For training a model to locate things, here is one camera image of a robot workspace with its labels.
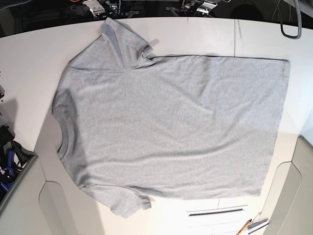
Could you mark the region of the grey T-shirt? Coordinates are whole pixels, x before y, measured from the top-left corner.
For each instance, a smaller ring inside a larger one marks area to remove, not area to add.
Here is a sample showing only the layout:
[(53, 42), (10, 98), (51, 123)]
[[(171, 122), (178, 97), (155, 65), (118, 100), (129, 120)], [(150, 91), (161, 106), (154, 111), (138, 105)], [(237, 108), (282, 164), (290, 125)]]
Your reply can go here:
[(151, 52), (108, 18), (64, 69), (52, 114), (75, 185), (124, 218), (149, 209), (151, 196), (259, 196), (289, 61)]

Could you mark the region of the yellow pencil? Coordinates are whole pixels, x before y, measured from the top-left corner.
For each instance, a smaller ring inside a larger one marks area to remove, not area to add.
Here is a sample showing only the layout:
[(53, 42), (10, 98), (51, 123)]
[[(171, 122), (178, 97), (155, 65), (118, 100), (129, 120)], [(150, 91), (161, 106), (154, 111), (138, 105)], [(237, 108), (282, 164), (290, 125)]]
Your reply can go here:
[(252, 220), (248, 220), (245, 225), (236, 233), (236, 235), (241, 235), (246, 229), (247, 227), (251, 224)]

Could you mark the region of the blue black clamp tool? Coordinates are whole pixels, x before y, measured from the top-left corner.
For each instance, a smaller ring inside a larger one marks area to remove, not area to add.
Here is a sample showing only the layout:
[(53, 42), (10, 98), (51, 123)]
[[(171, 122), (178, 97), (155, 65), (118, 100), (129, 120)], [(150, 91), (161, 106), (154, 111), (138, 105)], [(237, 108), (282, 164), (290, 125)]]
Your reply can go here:
[(14, 140), (8, 126), (0, 127), (0, 197), (12, 188), (24, 167), (37, 155)]

